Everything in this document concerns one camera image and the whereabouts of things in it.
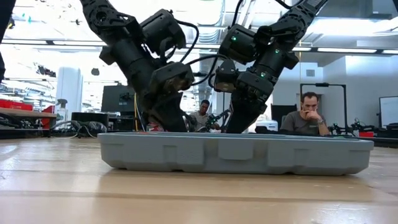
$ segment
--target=gray t-shirt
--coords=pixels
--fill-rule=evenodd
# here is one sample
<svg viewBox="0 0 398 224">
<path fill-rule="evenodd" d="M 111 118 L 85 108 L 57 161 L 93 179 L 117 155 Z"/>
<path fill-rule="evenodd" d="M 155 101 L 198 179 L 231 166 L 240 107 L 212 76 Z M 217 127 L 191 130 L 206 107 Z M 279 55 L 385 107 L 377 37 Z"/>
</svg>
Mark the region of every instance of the gray t-shirt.
<svg viewBox="0 0 398 224">
<path fill-rule="evenodd" d="M 206 125 L 207 119 L 209 118 L 209 115 L 207 113 L 205 115 L 201 115 L 199 111 L 193 112 L 189 115 L 195 117 L 198 122 L 195 127 L 196 131 L 198 131 L 201 127 L 204 127 Z"/>
<path fill-rule="evenodd" d="M 290 112 L 286 115 L 286 118 L 280 129 L 286 131 L 295 131 L 302 134 L 319 134 L 318 121 L 317 120 L 305 120 L 300 116 L 299 111 Z"/>
</svg>

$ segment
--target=black stand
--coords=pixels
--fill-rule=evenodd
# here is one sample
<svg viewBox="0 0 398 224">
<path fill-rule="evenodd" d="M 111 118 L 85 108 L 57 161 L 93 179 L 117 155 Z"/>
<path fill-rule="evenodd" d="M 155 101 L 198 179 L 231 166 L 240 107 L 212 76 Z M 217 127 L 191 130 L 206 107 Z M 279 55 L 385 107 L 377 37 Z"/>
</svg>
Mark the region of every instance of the black stand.
<svg viewBox="0 0 398 224">
<path fill-rule="evenodd" d="M 316 86 L 316 87 L 329 87 L 329 86 L 341 86 L 343 87 L 343 94 L 344 94 L 344 126 L 345 126 L 345 133 L 348 134 L 348 122 L 347 122 L 347 89 L 345 84 L 329 84 L 329 83 L 301 83 L 300 84 L 300 98 L 303 95 L 303 86 Z"/>
</svg>

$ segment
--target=dark hair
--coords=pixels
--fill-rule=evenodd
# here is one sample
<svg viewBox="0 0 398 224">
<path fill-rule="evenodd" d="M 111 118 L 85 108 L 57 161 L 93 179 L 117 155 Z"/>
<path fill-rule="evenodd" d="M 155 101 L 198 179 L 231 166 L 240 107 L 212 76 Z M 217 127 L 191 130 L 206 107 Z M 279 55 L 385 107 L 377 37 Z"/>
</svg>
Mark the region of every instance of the dark hair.
<svg viewBox="0 0 398 224">
<path fill-rule="evenodd" d="M 202 100 L 200 104 L 201 104 L 201 105 L 202 105 L 202 104 L 210 105 L 210 102 L 209 102 L 208 100 Z"/>
<path fill-rule="evenodd" d="M 318 94 L 316 94 L 316 93 L 314 93 L 314 92 L 306 92 L 306 93 L 304 93 L 302 96 L 301 96 L 301 102 L 302 103 L 304 103 L 304 98 L 306 98 L 306 97 L 308 97 L 308 98 L 313 98 L 313 97 L 315 97 L 315 98 L 317 98 L 317 101 L 319 100 L 319 98 L 318 98 Z"/>
</svg>

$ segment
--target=gray plastic tray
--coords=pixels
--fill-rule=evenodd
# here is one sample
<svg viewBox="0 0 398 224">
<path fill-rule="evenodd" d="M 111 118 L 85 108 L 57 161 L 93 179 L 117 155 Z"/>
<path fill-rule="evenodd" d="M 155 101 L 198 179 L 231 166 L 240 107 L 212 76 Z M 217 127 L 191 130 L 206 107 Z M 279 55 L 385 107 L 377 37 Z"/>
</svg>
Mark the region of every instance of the gray plastic tray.
<svg viewBox="0 0 398 224">
<path fill-rule="evenodd" d="M 233 174 L 344 175 L 369 165 L 372 141 L 273 134 L 104 133 L 114 168 Z"/>
</svg>

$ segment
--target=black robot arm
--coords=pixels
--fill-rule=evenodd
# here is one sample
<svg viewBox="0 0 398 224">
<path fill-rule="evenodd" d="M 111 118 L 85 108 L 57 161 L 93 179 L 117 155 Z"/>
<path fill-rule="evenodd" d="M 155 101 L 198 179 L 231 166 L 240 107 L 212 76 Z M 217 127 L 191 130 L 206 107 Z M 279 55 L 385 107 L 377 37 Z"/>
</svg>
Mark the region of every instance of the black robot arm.
<svg viewBox="0 0 398 224">
<path fill-rule="evenodd" d="M 103 40 L 100 58 L 116 62 L 138 95 L 149 121 L 168 131 L 186 132 L 180 109 L 182 93 L 193 83 L 189 65 L 152 57 L 171 48 L 186 46 L 183 30 L 172 12 L 159 10 L 144 22 L 118 12 L 108 0 L 80 0 L 90 29 Z"/>
<path fill-rule="evenodd" d="M 229 29 L 219 54 L 254 64 L 239 72 L 233 61 L 226 60 L 216 70 L 215 91 L 231 93 L 227 133 L 242 133 L 265 112 L 266 101 L 283 69 L 293 69 L 299 62 L 292 49 L 327 1 L 300 1 L 276 23 L 261 26 L 256 33 L 239 24 Z"/>
</svg>

